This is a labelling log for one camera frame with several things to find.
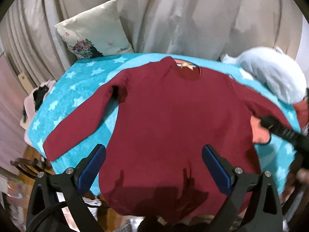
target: white plush toy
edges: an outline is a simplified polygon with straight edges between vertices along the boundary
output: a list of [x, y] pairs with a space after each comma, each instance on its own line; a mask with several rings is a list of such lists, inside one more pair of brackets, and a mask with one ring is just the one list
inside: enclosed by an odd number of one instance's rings
[[279, 47], [256, 47], [244, 51], [236, 58], [226, 54], [220, 59], [222, 63], [241, 66], [262, 84], [266, 84], [282, 102], [298, 103], [305, 96], [307, 83], [304, 73], [297, 62]]

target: turquoise star-patterned blanket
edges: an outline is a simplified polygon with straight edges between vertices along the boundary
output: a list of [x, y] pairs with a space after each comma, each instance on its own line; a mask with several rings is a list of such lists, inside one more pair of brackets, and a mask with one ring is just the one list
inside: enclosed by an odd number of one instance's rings
[[[187, 60], [198, 66], [229, 74], [239, 83], [253, 88], [276, 104], [282, 110], [293, 129], [300, 131], [293, 106], [280, 102], [276, 96], [261, 83], [254, 80], [240, 66], [179, 55], [133, 53], [77, 61], [56, 83], [33, 119], [28, 130], [28, 136], [33, 147], [45, 156], [43, 142], [47, 136], [61, 120], [89, 98], [99, 86], [111, 80], [123, 69], [156, 62], [166, 56]], [[107, 146], [115, 127], [117, 113], [117, 101], [110, 100], [105, 117], [99, 128], [77, 146], [52, 162], [55, 173], [62, 173], [68, 167], [75, 167], [82, 158], [89, 155], [98, 143]], [[269, 170], [273, 174], [278, 191], [281, 193], [284, 188], [289, 165], [294, 159], [293, 147], [286, 141], [273, 135], [269, 144], [255, 145], [255, 149], [262, 171]], [[94, 194], [100, 193], [98, 177], [93, 183], [91, 190]]]

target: red long-sleeve shirt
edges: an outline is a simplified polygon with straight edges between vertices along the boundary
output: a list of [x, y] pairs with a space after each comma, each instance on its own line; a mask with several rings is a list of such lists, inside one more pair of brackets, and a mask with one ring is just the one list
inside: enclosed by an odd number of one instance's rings
[[228, 75], [180, 68], [167, 57], [102, 85], [47, 137], [47, 158], [57, 159], [91, 135], [112, 96], [119, 100], [118, 117], [99, 186], [121, 215], [169, 222], [215, 215], [226, 196], [202, 161], [202, 147], [211, 144], [232, 166], [259, 173], [251, 116], [272, 115], [289, 126], [276, 105]]

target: wooden chair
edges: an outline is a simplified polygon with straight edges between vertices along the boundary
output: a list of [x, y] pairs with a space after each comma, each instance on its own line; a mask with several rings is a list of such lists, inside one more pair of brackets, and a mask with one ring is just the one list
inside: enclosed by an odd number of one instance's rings
[[50, 174], [46, 172], [43, 168], [38, 166], [39, 160], [36, 158], [33, 160], [17, 158], [15, 161], [10, 161], [10, 164], [16, 167], [21, 173], [23, 173], [24, 175], [28, 176], [31, 179], [35, 179], [39, 172], [45, 172], [47, 174]]

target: silver bolt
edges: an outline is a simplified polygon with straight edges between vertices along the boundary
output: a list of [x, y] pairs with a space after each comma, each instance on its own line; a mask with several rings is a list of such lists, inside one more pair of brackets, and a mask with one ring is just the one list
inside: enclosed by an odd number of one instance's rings
[[71, 174], [71, 173], [73, 173], [73, 171], [74, 171], [74, 169], [72, 167], [69, 167], [69, 168], [66, 169], [65, 173]]
[[39, 178], [42, 178], [43, 176], [44, 176], [44, 172], [39, 172], [39, 173], [38, 173], [38, 177], [39, 177]]
[[240, 167], [236, 167], [236, 168], [235, 168], [235, 173], [237, 173], [237, 174], [242, 174], [242, 173], [243, 173], [243, 170], [242, 170]]
[[271, 177], [271, 172], [269, 172], [269, 171], [265, 171], [264, 174], [265, 174], [267, 177]]

